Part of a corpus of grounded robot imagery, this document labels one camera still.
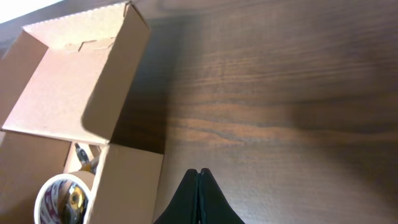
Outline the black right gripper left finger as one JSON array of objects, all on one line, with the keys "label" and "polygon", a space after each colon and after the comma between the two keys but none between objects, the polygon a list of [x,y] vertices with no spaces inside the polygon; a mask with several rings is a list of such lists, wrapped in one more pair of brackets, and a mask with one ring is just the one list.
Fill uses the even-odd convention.
[{"label": "black right gripper left finger", "polygon": [[198,223],[198,172],[188,169],[169,205],[154,224]]}]

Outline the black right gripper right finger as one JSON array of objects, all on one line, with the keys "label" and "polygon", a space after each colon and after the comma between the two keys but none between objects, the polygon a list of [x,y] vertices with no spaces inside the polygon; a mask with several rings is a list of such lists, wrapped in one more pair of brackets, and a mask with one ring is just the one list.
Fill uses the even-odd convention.
[{"label": "black right gripper right finger", "polygon": [[198,209],[202,224],[244,224],[232,209],[211,170],[203,168],[198,184]]}]

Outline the black yellow correction tape dispenser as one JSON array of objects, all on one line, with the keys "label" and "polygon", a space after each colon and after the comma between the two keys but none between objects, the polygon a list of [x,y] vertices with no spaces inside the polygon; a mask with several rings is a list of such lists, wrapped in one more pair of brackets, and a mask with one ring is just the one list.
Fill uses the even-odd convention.
[{"label": "black yellow correction tape dispenser", "polygon": [[74,182],[67,182],[60,190],[58,214],[61,224],[83,224],[88,198]]}]

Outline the black pen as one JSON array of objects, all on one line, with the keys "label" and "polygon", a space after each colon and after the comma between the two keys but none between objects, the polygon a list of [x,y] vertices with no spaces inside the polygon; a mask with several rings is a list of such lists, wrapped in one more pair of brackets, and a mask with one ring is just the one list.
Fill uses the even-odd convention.
[{"label": "black pen", "polygon": [[90,159],[85,150],[82,147],[80,147],[78,143],[75,143],[74,146],[77,158],[80,161],[81,165],[88,164],[90,162]]}]

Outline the white tape roll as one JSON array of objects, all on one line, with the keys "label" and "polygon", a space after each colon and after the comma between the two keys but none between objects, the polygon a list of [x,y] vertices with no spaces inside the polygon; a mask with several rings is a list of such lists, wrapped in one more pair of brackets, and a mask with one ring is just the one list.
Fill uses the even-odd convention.
[{"label": "white tape roll", "polygon": [[93,186],[94,178],[94,174],[83,170],[59,174],[50,178],[46,183],[44,183],[37,195],[34,207],[34,221],[36,223],[60,223],[58,200],[60,198],[60,190],[67,182],[78,184],[85,192],[89,204],[93,198],[91,195],[91,188]]}]

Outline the cardboard box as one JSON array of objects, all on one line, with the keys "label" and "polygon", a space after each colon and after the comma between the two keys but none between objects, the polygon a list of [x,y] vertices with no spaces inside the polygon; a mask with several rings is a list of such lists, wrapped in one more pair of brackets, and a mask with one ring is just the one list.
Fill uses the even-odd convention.
[{"label": "cardboard box", "polygon": [[44,183],[79,170],[86,223],[152,221],[163,156],[111,140],[149,37],[130,1],[23,27],[1,59],[2,223],[36,223]]}]

